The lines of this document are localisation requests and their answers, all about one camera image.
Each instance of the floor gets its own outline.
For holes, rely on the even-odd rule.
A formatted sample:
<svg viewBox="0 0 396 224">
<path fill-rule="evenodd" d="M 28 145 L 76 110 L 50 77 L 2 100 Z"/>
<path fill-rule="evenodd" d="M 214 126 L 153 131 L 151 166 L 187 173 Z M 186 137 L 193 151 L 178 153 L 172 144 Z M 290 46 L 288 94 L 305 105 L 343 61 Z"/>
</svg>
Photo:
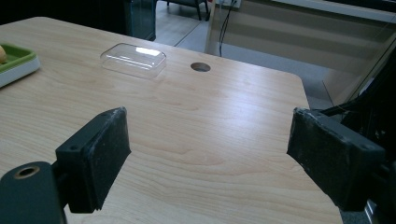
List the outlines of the floor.
<svg viewBox="0 0 396 224">
<path fill-rule="evenodd" d="M 201 4 L 202 17 L 205 18 L 205 6 Z M 194 19 L 198 21 L 198 15 L 193 7 L 183 7 L 159 1 L 157 5 L 157 17 L 162 13 L 178 16 L 180 22 Z M 180 36 L 173 46 L 190 49 L 198 52 L 205 51 L 205 41 L 208 29 L 208 21 L 199 21 L 194 27 L 186 29 L 185 36 Z M 170 36 L 171 33 L 157 26 L 157 36 Z M 302 63 L 287 58 L 277 57 L 251 49 L 242 49 L 236 46 L 223 44 L 222 56 L 244 63 L 252 63 L 259 66 L 274 68 L 276 70 L 293 73 L 299 76 L 304 85 L 305 94 L 311 109 L 324 109 L 332 106 L 332 101 L 323 85 L 323 78 L 328 73 L 325 67 L 309 63 Z M 345 224 L 370 223 L 364 212 L 340 212 Z"/>
</svg>

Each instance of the plastic lid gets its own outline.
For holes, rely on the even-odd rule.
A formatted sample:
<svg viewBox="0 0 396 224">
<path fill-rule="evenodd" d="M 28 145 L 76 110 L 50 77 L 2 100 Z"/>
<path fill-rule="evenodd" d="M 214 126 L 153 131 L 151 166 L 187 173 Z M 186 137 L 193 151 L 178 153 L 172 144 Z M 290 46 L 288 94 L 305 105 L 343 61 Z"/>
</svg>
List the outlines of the plastic lid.
<svg viewBox="0 0 396 224">
<path fill-rule="evenodd" d="M 118 44 L 100 58 L 105 69 L 142 78 L 158 76 L 166 63 L 164 53 L 128 44 Z"/>
</svg>

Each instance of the yellow object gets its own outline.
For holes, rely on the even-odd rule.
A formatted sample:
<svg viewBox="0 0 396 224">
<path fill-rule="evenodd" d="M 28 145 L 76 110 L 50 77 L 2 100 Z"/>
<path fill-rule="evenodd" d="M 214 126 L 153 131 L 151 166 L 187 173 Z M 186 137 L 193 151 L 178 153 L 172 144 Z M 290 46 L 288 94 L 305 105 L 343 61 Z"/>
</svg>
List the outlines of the yellow object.
<svg viewBox="0 0 396 224">
<path fill-rule="evenodd" d="M 4 49 L 0 46 L 0 63 L 5 62 L 6 59 L 7 59 L 6 52 L 5 52 Z"/>
</svg>

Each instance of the cylinder hole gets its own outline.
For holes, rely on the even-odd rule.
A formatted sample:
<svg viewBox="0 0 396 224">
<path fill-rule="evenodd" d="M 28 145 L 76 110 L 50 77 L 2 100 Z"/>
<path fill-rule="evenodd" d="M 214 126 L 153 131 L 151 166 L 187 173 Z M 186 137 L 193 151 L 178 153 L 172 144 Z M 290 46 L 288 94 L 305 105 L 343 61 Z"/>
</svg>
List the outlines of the cylinder hole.
<svg viewBox="0 0 396 224">
<path fill-rule="evenodd" d="M 192 63 L 191 68 L 197 72 L 208 72 L 210 71 L 210 66 L 206 63 Z"/>
<path fill-rule="evenodd" d="M 14 177 L 16 179 L 24 179 L 24 178 L 30 177 L 32 175 L 35 175 L 36 173 L 38 173 L 38 171 L 40 171 L 40 167 L 38 167 L 38 166 L 28 166 L 28 167 L 24 167 L 24 168 L 20 169 L 14 175 Z"/>
</svg>

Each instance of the wooden table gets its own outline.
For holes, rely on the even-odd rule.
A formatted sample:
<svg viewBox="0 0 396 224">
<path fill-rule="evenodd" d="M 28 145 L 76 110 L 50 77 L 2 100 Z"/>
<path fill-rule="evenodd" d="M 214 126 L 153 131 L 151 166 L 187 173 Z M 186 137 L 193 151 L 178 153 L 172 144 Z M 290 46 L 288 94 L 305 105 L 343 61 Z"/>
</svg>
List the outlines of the wooden table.
<svg viewBox="0 0 396 224">
<path fill-rule="evenodd" d="M 54 149 L 97 114 L 125 106 L 132 154 L 103 209 L 69 223 L 341 223 L 338 209 L 286 154 L 292 109 L 307 107 L 292 74 L 34 18 L 0 26 L 41 68 L 0 89 L 0 175 Z M 154 79 L 108 71 L 118 43 L 157 49 Z M 192 63 L 211 66 L 196 72 Z"/>
</svg>

